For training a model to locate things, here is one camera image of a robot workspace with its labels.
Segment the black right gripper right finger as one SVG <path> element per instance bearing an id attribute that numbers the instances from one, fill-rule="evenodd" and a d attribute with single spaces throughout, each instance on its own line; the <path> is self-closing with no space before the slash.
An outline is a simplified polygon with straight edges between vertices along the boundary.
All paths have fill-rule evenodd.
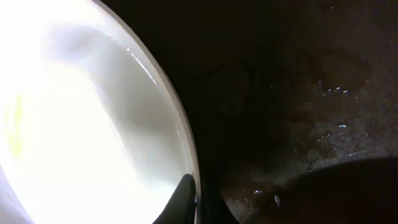
<path id="1" fill-rule="evenodd" d="M 239 224 L 217 186 L 209 181 L 201 183 L 200 212 L 203 224 Z"/>

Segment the pink plate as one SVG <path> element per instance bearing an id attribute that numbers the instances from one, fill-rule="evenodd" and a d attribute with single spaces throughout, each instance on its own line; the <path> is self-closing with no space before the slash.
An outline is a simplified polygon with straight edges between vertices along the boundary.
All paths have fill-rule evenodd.
<path id="1" fill-rule="evenodd" d="M 195 143 L 156 59 L 101 1 L 1 2 L 1 222 L 154 223 Z"/>

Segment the black wash tray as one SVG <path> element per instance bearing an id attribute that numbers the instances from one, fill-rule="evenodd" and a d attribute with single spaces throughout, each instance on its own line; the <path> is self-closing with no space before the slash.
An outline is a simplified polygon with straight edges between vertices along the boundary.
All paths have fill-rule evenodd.
<path id="1" fill-rule="evenodd" d="M 239 223 L 397 222 L 397 2 L 108 1 Z"/>

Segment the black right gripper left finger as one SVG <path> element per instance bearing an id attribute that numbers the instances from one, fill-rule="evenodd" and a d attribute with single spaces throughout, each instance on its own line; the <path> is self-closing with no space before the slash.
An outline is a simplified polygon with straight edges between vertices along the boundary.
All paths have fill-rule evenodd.
<path id="1" fill-rule="evenodd" d="M 194 224 L 196 187 L 191 174 L 185 174 L 164 210 L 153 224 Z"/>

